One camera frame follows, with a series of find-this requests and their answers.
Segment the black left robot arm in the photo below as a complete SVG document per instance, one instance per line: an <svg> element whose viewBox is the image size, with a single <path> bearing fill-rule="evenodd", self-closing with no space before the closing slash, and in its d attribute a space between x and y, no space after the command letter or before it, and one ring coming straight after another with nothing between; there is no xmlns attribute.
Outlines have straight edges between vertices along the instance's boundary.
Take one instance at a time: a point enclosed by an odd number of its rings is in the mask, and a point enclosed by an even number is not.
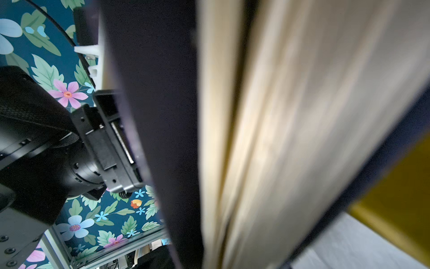
<svg viewBox="0 0 430 269"><path fill-rule="evenodd" d="M1 68L1 267L16 269L70 197L143 187L117 93L69 112L16 66Z"/></svg>

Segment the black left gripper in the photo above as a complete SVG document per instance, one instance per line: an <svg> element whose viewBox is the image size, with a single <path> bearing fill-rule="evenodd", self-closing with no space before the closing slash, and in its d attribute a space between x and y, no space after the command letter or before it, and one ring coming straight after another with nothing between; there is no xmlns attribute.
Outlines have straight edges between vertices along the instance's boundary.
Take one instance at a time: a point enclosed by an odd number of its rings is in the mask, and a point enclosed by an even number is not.
<svg viewBox="0 0 430 269"><path fill-rule="evenodd" d="M125 135L113 90L96 91L95 106L82 105L71 113L90 162L95 171L89 173L111 193L123 199L144 187L135 157Z"/></svg>

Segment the dark blue paperback book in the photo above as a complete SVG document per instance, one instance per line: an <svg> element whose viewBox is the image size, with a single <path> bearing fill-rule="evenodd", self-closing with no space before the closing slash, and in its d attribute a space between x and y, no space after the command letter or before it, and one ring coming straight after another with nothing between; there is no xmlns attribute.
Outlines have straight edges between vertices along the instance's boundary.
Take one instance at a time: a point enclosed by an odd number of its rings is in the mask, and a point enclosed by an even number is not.
<svg viewBox="0 0 430 269"><path fill-rule="evenodd" d="M185 269L293 259L430 125L428 1L101 1Z"/></svg>

